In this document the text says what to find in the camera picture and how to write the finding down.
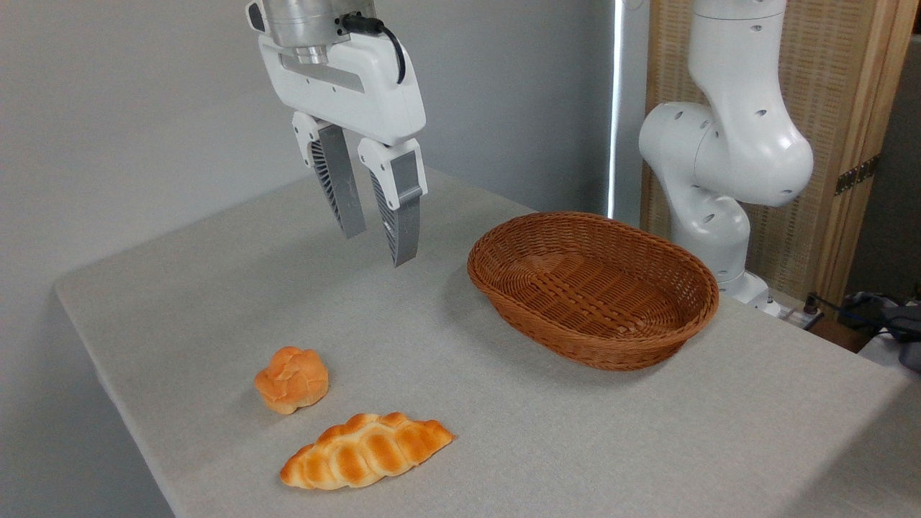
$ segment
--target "oval basket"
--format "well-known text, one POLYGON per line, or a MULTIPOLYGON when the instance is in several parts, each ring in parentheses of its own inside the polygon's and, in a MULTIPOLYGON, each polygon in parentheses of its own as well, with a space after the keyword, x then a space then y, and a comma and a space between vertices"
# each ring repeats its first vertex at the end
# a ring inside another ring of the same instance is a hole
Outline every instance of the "oval basket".
POLYGON ((473 284, 506 322, 606 371, 671 357, 713 318, 713 274, 683 248, 594 214, 511 219, 473 245, 473 284))

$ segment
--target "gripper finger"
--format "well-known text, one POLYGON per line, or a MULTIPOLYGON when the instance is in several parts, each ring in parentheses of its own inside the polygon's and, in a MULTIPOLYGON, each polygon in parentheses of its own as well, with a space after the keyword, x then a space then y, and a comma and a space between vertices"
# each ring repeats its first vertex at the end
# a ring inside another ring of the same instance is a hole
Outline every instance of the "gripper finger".
POLYGON ((365 214, 358 199, 355 174, 342 127, 320 124, 303 113, 295 113, 294 128, 304 161, 316 171, 332 214, 345 237, 351 238, 365 231, 365 214))
POLYGON ((419 144, 412 139, 387 147, 365 138, 358 144, 358 154, 371 171, 393 265, 402 265, 419 248, 419 198, 428 191, 419 144))

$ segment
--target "basket rim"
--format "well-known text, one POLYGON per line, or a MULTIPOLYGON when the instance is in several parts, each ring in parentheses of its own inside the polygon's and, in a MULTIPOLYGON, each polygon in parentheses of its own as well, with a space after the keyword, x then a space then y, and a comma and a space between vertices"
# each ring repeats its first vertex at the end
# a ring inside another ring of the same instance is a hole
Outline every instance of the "basket rim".
POLYGON ((512 218, 504 223, 501 223, 494 228, 487 231, 483 237, 481 237, 472 247, 471 252, 467 259, 467 273, 470 277, 473 284, 481 290, 489 299, 501 299, 506 304, 511 304, 524 312, 527 312, 533 315, 535 318, 541 320, 542 322, 551 325, 553 328, 558 330, 567 340, 573 340, 577 342, 585 343, 617 343, 617 344, 635 344, 638 346, 643 345, 661 345, 663 341, 671 342, 683 342, 690 339, 692 336, 695 336, 699 333, 706 325, 713 319, 713 316, 716 314, 719 308, 719 286, 717 285, 716 278, 713 277, 713 274, 710 272, 709 268, 704 265, 704 262, 701 261, 697 256, 683 249, 681 246, 668 241, 660 236, 651 234, 644 230, 638 229, 631 225, 627 225, 621 221, 615 219, 606 218, 598 214, 592 214, 589 212, 577 212, 577 211, 549 211, 549 212, 534 212, 526 214, 523 216, 517 216, 512 218), (557 321, 547 319, 535 312, 525 304, 521 303, 518 299, 508 296, 504 291, 498 289, 492 284, 486 282, 481 275, 481 272, 478 271, 475 264, 476 252, 477 250, 483 249, 485 246, 490 244, 490 241, 495 237, 495 235, 500 230, 507 230, 508 227, 516 227, 522 222, 530 219, 548 219, 548 218, 568 218, 568 219, 593 219, 596 222, 599 222, 604 225, 608 225, 620 230, 628 231, 630 233, 639 235, 642 239, 654 241, 659 245, 662 245, 669 249, 671 253, 675 253, 679 256, 680 259, 683 259, 684 262, 689 263, 692 269, 696 270, 697 273, 702 274, 700 277, 705 281, 707 287, 709 288, 706 291, 705 299, 705 311, 700 312, 694 316, 693 319, 682 325, 678 329, 674 329, 667 333, 662 333, 660 335, 646 336, 641 338, 618 338, 618 337, 603 337, 595 335, 587 335, 584 333, 579 333, 560 325, 557 321))

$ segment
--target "bread roll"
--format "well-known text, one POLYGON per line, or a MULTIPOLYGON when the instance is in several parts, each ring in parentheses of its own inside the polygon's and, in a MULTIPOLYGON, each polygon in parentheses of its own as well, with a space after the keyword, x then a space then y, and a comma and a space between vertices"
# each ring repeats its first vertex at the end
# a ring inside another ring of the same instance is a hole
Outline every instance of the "bread roll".
POLYGON ((289 346, 272 356, 254 384, 266 406, 287 415, 320 401, 330 389, 330 374, 317 351, 289 346))
POLYGON ((358 414, 301 448, 281 478, 295 488, 363 488, 406 473, 453 440, 436 420, 413 421, 399 412, 358 414))

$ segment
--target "white wall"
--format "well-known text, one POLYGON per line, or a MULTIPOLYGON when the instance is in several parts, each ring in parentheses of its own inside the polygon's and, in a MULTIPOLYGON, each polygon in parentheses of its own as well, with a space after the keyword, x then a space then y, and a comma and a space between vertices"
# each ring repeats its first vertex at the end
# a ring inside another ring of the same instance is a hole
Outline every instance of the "white wall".
MULTIPOLYGON (((601 209, 605 9, 379 0, 426 162, 601 209)), ((0 515, 169 515, 53 281, 307 175, 243 1, 0 3, 0 515)))

